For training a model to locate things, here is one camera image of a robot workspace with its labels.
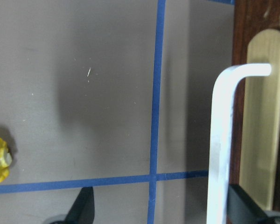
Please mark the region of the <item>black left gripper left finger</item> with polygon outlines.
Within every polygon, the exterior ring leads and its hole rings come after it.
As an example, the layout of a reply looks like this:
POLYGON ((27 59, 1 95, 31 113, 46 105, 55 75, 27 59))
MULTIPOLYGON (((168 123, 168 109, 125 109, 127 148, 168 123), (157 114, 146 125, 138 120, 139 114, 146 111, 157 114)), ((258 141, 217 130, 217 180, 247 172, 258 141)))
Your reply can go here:
POLYGON ((93 187, 84 187, 79 192, 64 224, 92 224, 95 217, 93 187))

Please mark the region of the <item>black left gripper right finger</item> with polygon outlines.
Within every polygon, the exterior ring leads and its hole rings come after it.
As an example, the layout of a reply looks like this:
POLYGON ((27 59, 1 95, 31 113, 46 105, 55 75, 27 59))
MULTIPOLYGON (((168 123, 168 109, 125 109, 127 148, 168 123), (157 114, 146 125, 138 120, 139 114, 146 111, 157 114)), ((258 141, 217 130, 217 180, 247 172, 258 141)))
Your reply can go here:
POLYGON ((279 224, 280 217, 268 216, 239 186, 230 184, 227 217, 232 224, 279 224))

